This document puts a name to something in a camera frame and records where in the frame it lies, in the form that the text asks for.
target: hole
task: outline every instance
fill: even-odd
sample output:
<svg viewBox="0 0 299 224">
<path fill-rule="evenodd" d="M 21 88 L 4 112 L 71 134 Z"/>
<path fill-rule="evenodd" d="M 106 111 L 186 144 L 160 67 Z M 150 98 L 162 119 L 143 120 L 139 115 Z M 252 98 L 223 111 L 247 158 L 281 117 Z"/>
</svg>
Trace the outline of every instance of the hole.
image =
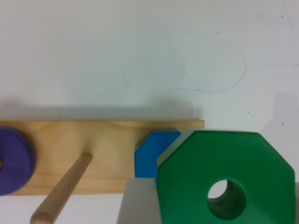
<svg viewBox="0 0 299 224">
<path fill-rule="evenodd" d="M 227 188 L 227 180 L 218 181 L 209 190 L 207 195 L 208 199 L 219 198 L 225 192 L 226 188 Z"/>
<path fill-rule="evenodd" d="M 2 169 L 3 165 L 4 165 L 3 160 L 0 157 L 0 170 Z"/>
<path fill-rule="evenodd" d="M 246 205 L 242 187 L 232 180 L 222 180 L 212 186 L 207 203 L 210 211 L 221 219 L 233 219 L 243 212 Z"/>
</svg>

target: blue block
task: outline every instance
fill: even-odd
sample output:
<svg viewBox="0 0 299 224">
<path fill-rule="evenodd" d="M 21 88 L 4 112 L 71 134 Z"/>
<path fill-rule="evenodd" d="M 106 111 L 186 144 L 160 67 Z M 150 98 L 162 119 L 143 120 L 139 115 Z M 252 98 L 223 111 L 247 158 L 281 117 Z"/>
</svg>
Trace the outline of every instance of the blue block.
<svg viewBox="0 0 299 224">
<path fill-rule="evenodd" d="M 135 152 L 135 177 L 155 178 L 157 183 L 157 159 L 180 136 L 178 131 L 153 131 Z"/>
</svg>

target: wood grain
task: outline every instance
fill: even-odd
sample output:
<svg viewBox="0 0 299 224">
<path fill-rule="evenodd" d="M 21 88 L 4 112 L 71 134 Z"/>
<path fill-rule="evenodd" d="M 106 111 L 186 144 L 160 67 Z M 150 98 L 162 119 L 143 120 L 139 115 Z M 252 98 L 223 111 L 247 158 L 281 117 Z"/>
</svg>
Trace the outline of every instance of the wood grain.
<svg viewBox="0 0 299 224">
<path fill-rule="evenodd" d="M 204 128 L 202 120 L 1 121 L 22 131 L 36 149 L 36 169 L 15 195 L 48 195 L 83 151 L 93 160 L 74 194 L 124 193 L 135 177 L 134 152 L 151 130 Z"/>
</svg>

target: blue shape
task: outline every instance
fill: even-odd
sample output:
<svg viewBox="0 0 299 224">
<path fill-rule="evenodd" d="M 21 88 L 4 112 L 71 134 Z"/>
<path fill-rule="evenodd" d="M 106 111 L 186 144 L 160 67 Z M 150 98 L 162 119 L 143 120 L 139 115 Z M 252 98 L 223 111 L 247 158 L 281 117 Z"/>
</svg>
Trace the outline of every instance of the blue shape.
<svg viewBox="0 0 299 224">
<path fill-rule="evenodd" d="M 0 196 L 21 189 L 36 166 L 36 154 L 29 140 L 18 130 L 0 127 Z"/>
<path fill-rule="evenodd" d="M 135 177 L 155 178 L 157 183 L 157 160 L 180 136 L 177 131 L 154 131 L 148 134 L 135 152 Z"/>
</svg>

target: wooden base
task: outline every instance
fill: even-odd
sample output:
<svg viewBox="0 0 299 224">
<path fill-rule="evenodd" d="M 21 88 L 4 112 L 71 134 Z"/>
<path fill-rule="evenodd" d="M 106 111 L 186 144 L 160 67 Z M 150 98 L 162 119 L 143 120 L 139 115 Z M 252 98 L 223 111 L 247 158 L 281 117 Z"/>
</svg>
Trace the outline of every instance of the wooden base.
<svg viewBox="0 0 299 224">
<path fill-rule="evenodd" d="M 83 151 L 93 160 L 75 194 L 124 193 L 135 177 L 134 152 L 151 130 L 204 128 L 202 120 L 168 121 L 1 121 L 22 131 L 36 149 L 36 169 L 14 195 L 47 195 Z"/>
</svg>

